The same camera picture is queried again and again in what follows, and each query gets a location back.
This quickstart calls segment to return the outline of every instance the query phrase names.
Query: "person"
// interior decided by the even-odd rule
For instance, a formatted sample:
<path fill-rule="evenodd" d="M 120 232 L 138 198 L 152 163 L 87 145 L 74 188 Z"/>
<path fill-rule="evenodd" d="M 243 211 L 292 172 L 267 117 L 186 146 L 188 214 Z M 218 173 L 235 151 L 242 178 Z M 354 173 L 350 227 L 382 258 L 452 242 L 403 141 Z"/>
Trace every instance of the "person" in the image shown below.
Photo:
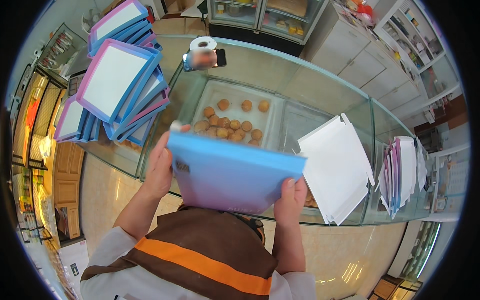
<path fill-rule="evenodd" d="M 299 225 L 303 178 L 282 184 L 272 254 L 260 220 L 211 209 L 181 205 L 158 216 L 148 233 L 172 181 L 168 137 L 164 133 L 151 151 L 144 184 L 90 257 L 81 277 L 83 299 L 315 299 Z"/>

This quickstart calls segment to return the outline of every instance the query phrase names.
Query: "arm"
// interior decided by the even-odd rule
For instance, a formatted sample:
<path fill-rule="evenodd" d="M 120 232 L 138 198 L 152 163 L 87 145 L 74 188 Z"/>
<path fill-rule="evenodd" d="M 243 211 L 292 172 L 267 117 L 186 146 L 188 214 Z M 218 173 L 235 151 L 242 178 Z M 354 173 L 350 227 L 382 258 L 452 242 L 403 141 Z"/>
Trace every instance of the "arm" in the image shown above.
<path fill-rule="evenodd" d="M 182 132 L 190 125 L 184 125 Z M 140 240 L 148 233 L 160 199 L 168 193 L 172 183 L 172 153 L 166 148 L 170 132 L 158 140 L 148 158 L 145 182 L 120 212 L 113 227 L 120 226 L 125 232 Z"/>
<path fill-rule="evenodd" d="M 278 259 L 277 272 L 305 272 L 305 252 L 301 243 L 300 213 L 305 203 L 307 185 L 300 178 L 296 183 L 286 179 L 282 184 L 282 197 L 274 205 L 276 219 L 272 255 Z"/>

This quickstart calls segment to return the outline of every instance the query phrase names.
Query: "hand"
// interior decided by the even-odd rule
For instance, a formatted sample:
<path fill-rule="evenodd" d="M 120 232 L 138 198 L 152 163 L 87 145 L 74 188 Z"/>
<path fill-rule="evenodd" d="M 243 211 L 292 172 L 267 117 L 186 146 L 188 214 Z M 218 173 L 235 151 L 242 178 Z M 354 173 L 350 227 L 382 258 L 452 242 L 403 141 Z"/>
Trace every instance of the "hand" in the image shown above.
<path fill-rule="evenodd" d="M 180 131 L 187 132 L 189 129 L 190 125 L 183 125 Z M 172 153 L 167 149 L 169 137 L 170 131 L 164 133 L 148 157 L 142 190 L 149 199 L 160 200 L 168 193 L 172 184 Z"/>
<path fill-rule="evenodd" d="M 293 178 L 285 179 L 282 184 L 282 197 L 273 206 L 277 224 L 286 226 L 298 224 L 305 197 L 307 197 L 307 184 L 303 177 L 300 177 L 297 182 Z"/>

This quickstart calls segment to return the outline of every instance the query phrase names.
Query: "white tray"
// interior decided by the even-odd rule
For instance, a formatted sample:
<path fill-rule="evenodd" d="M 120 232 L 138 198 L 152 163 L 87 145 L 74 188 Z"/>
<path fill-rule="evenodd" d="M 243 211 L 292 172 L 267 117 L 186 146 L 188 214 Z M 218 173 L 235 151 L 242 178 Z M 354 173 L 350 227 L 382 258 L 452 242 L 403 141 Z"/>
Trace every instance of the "white tray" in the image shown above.
<path fill-rule="evenodd" d="M 221 99 L 227 99 L 230 102 L 229 107 L 224 111 L 221 111 L 216 105 Z M 245 99 L 252 102 L 252 109 L 247 112 L 241 109 L 241 104 Z M 266 100 L 270 104 L 270 108 L 267 112 L 261 112 L 258 110 L 258 104 L 262 100 Z M 204 108 L 211 106 L 219 118 L 228 117 L 230 121 L 239 120 L 240 123 L 243 121 L 250 121 L 250 123 L 252 123 L 252 130 L 260 129 L 262 131 L 263 136 L 260 140 L 260 147 L 265 148 L 270 133 L 272 115 L 276 110 L 277 104 L 277 97 L 273 94 L 241 85 L 209 80 L 202 93 L 197 110 L 195 111 L 192 121 L 192 129 L 196 122 L 200 120 L 208 120 L 204 116 Z M 250 132 L 246 132 L 245 138 L 240 143 L 247 144 L 248 141 L 252 139 Z"/>

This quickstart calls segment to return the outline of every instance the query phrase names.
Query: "apron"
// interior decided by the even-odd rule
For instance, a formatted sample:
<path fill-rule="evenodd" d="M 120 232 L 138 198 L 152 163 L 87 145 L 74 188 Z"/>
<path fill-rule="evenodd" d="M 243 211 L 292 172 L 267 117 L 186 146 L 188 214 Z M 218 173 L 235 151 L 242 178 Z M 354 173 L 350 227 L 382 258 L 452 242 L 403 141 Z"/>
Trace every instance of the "apron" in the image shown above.
<path fill-rule="evenodd" d="M 264 247 L 259 220 L 190 206 L 158 216 L 157 224 L 109 266 L 86 268 L 81 280 L 139 265 L 213 300 L 268 299 L 278 260 Z"/>

